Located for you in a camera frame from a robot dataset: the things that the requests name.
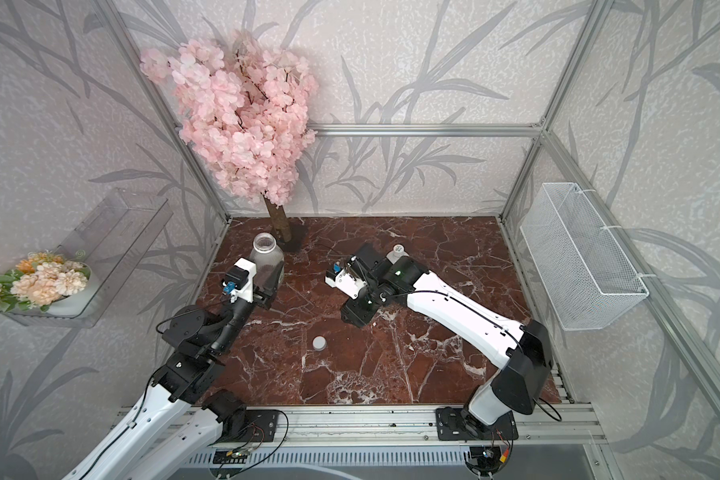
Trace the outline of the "small clear bottle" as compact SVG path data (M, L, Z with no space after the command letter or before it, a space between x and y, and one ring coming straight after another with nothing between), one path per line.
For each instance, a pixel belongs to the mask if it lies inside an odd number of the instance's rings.
M270 233L257 234L249 259L256 266L254 285L262 290L276 290L283 282L285 267L284 253L276 238Z

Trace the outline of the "pink blossom artificial tree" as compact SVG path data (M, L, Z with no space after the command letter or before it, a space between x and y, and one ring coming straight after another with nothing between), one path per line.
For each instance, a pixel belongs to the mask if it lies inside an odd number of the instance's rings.
M155 84L172 84L179 136L217 184L252 204L263 202L273 230L287 231L284 207L299 177L297 163L316 137L308 122L318 83L308 60L239 31L230 47L191 39L174 55L146 49L140 70Z

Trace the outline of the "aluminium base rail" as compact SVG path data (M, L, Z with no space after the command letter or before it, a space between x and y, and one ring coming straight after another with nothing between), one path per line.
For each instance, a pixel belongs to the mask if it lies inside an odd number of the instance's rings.
M435 446L445 432L433 405L306 405L280 406L282 414L271 441L258 438L257 447L370 447ZM605 444L606 435L586 403L538 408L531 415L516 414L519 445Z

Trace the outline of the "grey bottle cap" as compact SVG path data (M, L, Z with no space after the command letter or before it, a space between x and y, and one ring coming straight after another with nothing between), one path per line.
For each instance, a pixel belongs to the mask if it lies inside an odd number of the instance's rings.
M327 340L323 336L316 336L312 341L312 346L315 351L323 351L327 347Z

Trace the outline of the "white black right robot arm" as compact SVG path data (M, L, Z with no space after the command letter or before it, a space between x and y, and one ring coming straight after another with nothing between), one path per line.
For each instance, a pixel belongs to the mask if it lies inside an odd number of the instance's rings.
M549 332L541 323L506 318L450 287L400 245L382 255L365 243L330 266L326 283L347 295L343 322L363 328L391 302L422 314L476 348L497 369L460 409L436 411L442 440L515 440L514 416L530 415L553 367Z

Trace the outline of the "peach flower bouquet in bowl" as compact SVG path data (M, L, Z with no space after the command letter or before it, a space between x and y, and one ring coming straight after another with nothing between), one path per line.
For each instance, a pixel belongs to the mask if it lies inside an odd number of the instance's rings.
M92 292L93 272L77 259L51 252L32 252L13 269L0 275L0 312L13 310L49 313L69 306Z

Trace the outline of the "clear acrylic wall shelf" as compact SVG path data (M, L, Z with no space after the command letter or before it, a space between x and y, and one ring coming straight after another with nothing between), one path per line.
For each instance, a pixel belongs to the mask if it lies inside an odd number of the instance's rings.
M23 326L95 326L172 215L165 197L112 189L57 247L91 268L86 289L46 312L16 309L6 316Z

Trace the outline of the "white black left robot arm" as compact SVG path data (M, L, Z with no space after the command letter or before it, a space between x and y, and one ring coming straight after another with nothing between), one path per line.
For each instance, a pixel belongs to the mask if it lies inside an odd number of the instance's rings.
M207 393L225 369L222 356L250 315L274 299L275 286L256 287L256 273L253 262L239 259L224 277L228 303L219 313L188 306L169 319L162 338L173 346L173 354L150 376L133 409L68 478L167 479L218 440L265 437L234 394Z

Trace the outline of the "dark metal tree base plate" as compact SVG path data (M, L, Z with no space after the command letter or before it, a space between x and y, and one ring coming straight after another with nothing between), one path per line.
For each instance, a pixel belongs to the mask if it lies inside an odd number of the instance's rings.
M273 235L277 244L285 253L296 253L303 248L308 227L304 224L290 223L288 230L275 229Z

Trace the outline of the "white labelled plastic bottle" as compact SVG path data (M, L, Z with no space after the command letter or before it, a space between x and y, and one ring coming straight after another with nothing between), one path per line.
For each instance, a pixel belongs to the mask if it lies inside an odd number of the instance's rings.
M404 246L402 244L396 244L393 246L393 248L386 254L387 260L394 265L396 262L398 262L401 258L406 257L408 255L407 251L405 250Z

